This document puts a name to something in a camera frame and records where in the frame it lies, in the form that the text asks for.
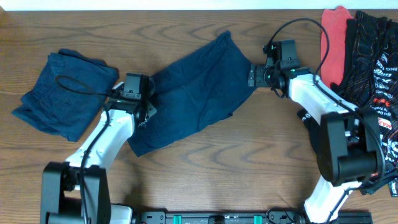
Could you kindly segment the dark navy shorts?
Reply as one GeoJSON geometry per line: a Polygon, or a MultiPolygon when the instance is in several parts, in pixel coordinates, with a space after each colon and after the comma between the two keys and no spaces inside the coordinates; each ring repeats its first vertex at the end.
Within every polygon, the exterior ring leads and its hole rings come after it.
{"type": "Polygon", "coordinates": [[[226,31],[154,74],[157,112],[129,138],[132,151],[142,156],[231,117],[255,91],[250,66],[226,31]]]}

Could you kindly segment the navy blue garment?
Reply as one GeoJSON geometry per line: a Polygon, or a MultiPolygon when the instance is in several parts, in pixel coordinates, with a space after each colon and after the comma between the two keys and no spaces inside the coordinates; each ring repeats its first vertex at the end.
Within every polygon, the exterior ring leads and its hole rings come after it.
{"type": "Polygon", "coordinates": [[[118,70],[104,61],[60,49],[48,56],[35,86],[12,113],[39,131],[76,142],[118,79],[118,70]]]}

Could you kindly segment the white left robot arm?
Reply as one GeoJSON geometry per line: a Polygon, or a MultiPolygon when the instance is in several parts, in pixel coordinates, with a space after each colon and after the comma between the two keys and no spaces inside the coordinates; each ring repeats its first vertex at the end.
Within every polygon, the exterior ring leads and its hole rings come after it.
{"type": "Polygon", "coordinates": [[[134,210],[111,203],[108,172],[123,144],[156,112],[153,84],[121,82],[111,91],[93,132],[64,162],[42,173],[40,223],[134,223],[134,210]]]}

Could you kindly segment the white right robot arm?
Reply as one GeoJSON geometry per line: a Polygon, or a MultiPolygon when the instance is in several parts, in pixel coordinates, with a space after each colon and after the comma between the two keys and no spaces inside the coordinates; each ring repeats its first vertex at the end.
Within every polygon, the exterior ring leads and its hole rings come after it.
{"type": "Polygon", "coordinates": [[[309,112],[320,127],[317,164],[321,176],[292,223],[363,220],[365,216],[359,214],[340,216],[339,210],[350,193],[367,191],[375,183],[371,177],[384,174],[386,164],[377,136],[376,113],[340,98],[308,67],[251,65],[248,85],[280,90],[282,96],[309,112]]]}

